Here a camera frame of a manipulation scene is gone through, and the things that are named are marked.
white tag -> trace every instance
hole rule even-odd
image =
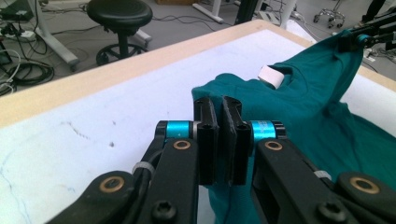
[[[268,66],[264,66],[259,73],[259,80],[271,83],[275,87],[275,89],[279,88],[284,77],[285,76],[282,73]]]

blue cylindrical joint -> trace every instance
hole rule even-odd
[[[366,39],[369,38],[370,36],[368,35],[359,35],[358,36],[358,45],[359,46],[364,46],[366,44]]]
[[[276,138],[276,128],[269,120],[252,120],[251,128],[253,131],[254,146],[264,138]]]
[[[187,120],[169,120],[166,126],[166,138],[189,138],[190,122]]]

cable tie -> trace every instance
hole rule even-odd
[[[332,177],[326,171],[315,171],[314,174],[319,178],[328,178],[332,180]]]
[[[134,173],[134,171],[138,168],[143,168],[143,169],[148,169],[149,172],[151,173],[151,176],[154,176],[154,166],[151,165],[151,163],[147,162],[147,161],[140,161],[138,162],[135,166],[134,169],[132,170],[132,174]]]

teal fabric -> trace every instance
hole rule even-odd
[[[359,171],[396,189],[395,137],[351,114],[347,105],[339,102],[362,59],[362,49],[345,53],[337,50],[342,34],[271,65],[285,75],[277,90],[257,79],[245,81],[233,74],[221,74],[194,88],[193,99],[210,96],[219,116],[221,97],[236,98],[243,105],[243,120],[282,121],[289,139],[333,180],[342,172]],[[252,166],[250,158],[250,177]],[[250,199],[250,183],[251,178],[245,186],[208,187],[216,223],[260,223]]]

stool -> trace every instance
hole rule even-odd
[[[151,8],[146,3],[140,0],[91,0],[87,5],[87,14],[93,21],[103,25],[106,31],[116,33],[119,39],[118,44],[107,46],[96,54],[98,65],[110,63],[108,56],[120,60],[147,51],[140,46],[128,44],[128,36],[136,34],[140,27],[152,19]]]
[[[329,27],[329,29],[334,27],[336,20],[342,20],[342,22],[337,23],[337,27],[341,28],[344,25],[346,17],[344,16],[344,14],[338,11],[340,5],[341,0],[338,0],[337,4],[335,4],[335,7],[333,9],[323,8],[318,15],[315,15],[314,23],[317,23],[319,21],[320,16],[326,15],[329,16],[329,22],[327,23],[327,27]]]

